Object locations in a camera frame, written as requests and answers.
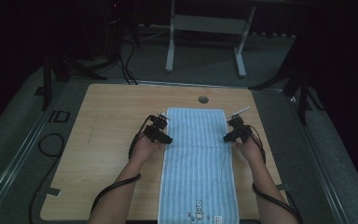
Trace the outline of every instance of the black cable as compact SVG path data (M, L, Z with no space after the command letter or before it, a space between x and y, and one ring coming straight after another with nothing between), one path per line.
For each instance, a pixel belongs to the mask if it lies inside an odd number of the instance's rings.
M295 208L291 207L290 205L283 203L283 202L281 202L265 193L260 192L257 189L257 187L255 186L255 183L252 184L252 190L256 195L262 197L263 199L265 199L271 203L275 203L276 205L280 206L281 208L283 208L286 211L288 211L289 213L291 213L296 218L298 223L300 223L300 224L303 223L303 219L297 209L295 209Z
M264 148L263 148L263 143L262 143L261 140L260 140L260 135L258 134L257 130L256 130L253 126L250 126L250 125L249 125L249 127L256 132L257 138L258 138L259 141L257 141L257 140L255 139L255 136L254 136L253 134L249 133L246 129L244 129L244 130L245 130L245 131L247 132L247 134L255 141L255 143L257 144L257 146L258 146L258 148L259 148L259 150L260 150L260 152L261 152L261 154L262 154L262 156L263 156L263 161L264 161L264 163L266 163L266 152L265 152L265 150L264 150ZM281 208L285 209L286 211L290 212L290 213L296 218L296 220L298 221L298 223L300 223L300 224L303 223L302 216L300 215L300 213L299 213L299 211L298 211L298 209L297 209L297 207L296 207L296 204L294 203L294 201L293 201L291 195L289 194L289 192L286 191L286 194L288 195L288 198L289 198L289 200L291 201L291 203L293 204L293 207L294 207L294 208L291 207L290 205L286 204L286 203L283 203L283 202L281 202L281 201L279 201L279 200L277 200L277 199L275 199L275 198L273 198L273 197L271 197L271 196L265 194L265 193L260 192L260 191L257 189L257 187L255 186L255 183L252 184L252 190L253 190L253 192L254 192L256 195L262 197L263 199L265 199L265 200L267 200L267 201L269 201L269 202L271 202L271 203L275 203L276 205L278 205L278 206L280 206Z
M94 210L95 206L97 206L98 202L101 200L101 198L110 190L112 189L116 189L118 187L124 186L124 185L128 185L134 181L137 181L141 178L141 174L138 174L137 176L133 177L133 178L129 178L129 179L125 179L116 183L113 183L112 185L104 188L98 195L97 197L95 197L94 203L92 203L92 207L91 207L91 211L90 213L92 213L92 211Z
M144 128L144 126L146 125L147 121L148 121L151 117L152 117L152 116L149 115L149 116L145 119L145 121L144 121L144 123L142 124L141 128L139 129L138 133L133 137L132 142L131 142L131 145L130 145L130 150L129 150L129 159L131 158L132 150L133 150L133 148L135 147L135 144L138 142L139 139L141 139L141 138L144 137L144 136L139 137L139 135L141 134L142 129Z
M132 139L132 142L131 142L131 145L130 145L130 150L129 150L129 159L131 158L131 154L132 154L132 150L135 146L135 144L139 141L139 139L145 137L145 135L139 137L139 135L141 134L142 132L142 129L144 128L144 126L146 125L147 121L151 118L152 116L149 115L147 117L147 119L145 120L145 122L142 124L141 128L139 129L138 133L133 137ZM110 190L113 190L113 189L116 189L116 188L119 188L121 186L124 186L124 185L127 185L127 184L130 184L134 181L137 181L141 178L141 174L138 174L137 176L133 177L133 178L130 178L130 179L125 179L125 180L122 180L120 182L117 182L117 183L113 183L112 185L104 188L98 195L97 197L95 197L95 200L92 204L92 207L91 207L91 213L92 211L94 210L95 206L97 206L98 202L101 200L101 198L107 193L109 192Z
M125 69L124 69L123 58L121 57L121 54L118 54L118 59L121 62L121 69L122 69L122 72L123 72L123 77L126 79L127 83L130 85L131 83L130 83L129 79L127 78L127 75L126 75L126 72L125 72Z
M47 153L43 148L42 148L42 142L51 136L58 136L60 137L61 140L61 148L60 148L60 153L59 154L49 154ZM58 134L58 133L51 133L48 134L46 136L44 136L42 139L39 140L39 144L38 144L38 148L39 151L48 157L56 157L55 162L53 163L53 165L50 167L50 169L48 170L48 172L46 173L46 175L43 177L42 182L40 182L39 186L36 189L36 192L34 193L34 197L30 202L30 206L28 208L28 220L29 222L32 224L34 223L33 218L32 218L32 213L33 213L33 208L34 208L34 200L36 199L36 196L39 194L40 190L43 187L43 184L46 182L46 179L48 178L48 176L50 175L51 171L53 171L54 167L57 165L58 161L60 160L60 157L62 156L63 150L65 149L65 140L63 139L62 135Z
M132 57L132 54L135 51L135 46L133 46L133 44L128 40L123 39L123 41L125 43L128 43L128 44L131 45L131 53L130 53L130 56L127 59L126 63L124 63L123 58L121 57L121 54L118 54L118 58L119 58L120 63L121 63L121 71L123 73L123 77L126 79L126 81L127 81L127 83L129 85L138 85L138 82L134 78L132 72L129 70L129 63L130 63L130 59Z

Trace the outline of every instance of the skin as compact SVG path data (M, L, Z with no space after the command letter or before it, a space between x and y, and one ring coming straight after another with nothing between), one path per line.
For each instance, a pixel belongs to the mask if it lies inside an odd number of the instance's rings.
M287 203L276 188L255 141L252 138L248 138L245 143L232 143L232 146L238 149L241 155L249 162L255 186L258 190L283 203ZM161 143L151 143L147 137L139 138L134 146L131 159L115 182L137 176L153 153L162 149L163 145ZM135 185L136 182L132 182L106 193L92 211L88 223L125 223L130 211ZM280 208L280 206L266 201L259 196L256 196L256 200L263 224L297 223L295 217L283 208Z
M263 161L263 157L255 141L252 138L248 138L245 143L235 142L231 145L234 148L237 148L241 155L249 162L253 180L257 189L260 192L287 204L283 196L276 188L276 185L269 174L269 170ZM256 200L260 219L263 224L297 223L296 218L291 213L275 203L271 203L259 196L256 196Z

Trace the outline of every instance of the dark background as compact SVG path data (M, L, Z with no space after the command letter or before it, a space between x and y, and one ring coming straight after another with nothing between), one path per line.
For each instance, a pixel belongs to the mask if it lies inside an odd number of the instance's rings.
M258 3L251 31L297 36L300 50L291 56L290 64L307 59L312 68L310 84L358 171L358 1L336 1L329 7L307 6L318 1L293 2L306 5ZM23 81L40 68L48 42L75 59L106 53L112 36L104 6L103 0L0 0L0 114ZM169 8L170 1L139 1L138 21L169 24ZM242 16L238 6L221 8L203 13Z

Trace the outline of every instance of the small round object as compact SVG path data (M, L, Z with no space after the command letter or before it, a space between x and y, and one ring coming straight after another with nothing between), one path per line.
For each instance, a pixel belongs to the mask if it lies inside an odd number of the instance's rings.
M202 103L202 104L208 104L209 99L206 96L200 96L199 97L199 102Z

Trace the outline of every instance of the metal stand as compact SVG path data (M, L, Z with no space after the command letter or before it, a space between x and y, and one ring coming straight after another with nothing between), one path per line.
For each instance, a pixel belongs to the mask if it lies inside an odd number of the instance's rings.
M67 64L74 67L76 70L82 74L91 77L93 79L107 80L106 77L101 77L100 75L94 73L81 63L78 63L76 60L71 59L68 55L54 48L51 44L47 44L45 49L44 61L43 61L43 107L42 110L45 111L48 108L48 105L51 102L51 70L54 71L56 78L59 81L67 82L70 78L67 71Z
M175 52L174 33L175 30L213 32L221 34L241 35L240 44L234 49L234 56L237 62L240 77L246 77L243 64L242 50L249 34L249 28L255 14L255 7L251 7L247 20L235 20L225 18L199 17L175 14L175 1L171 1L171 25L170 45L168 46L167 63L165 70L173 70L173 56Z

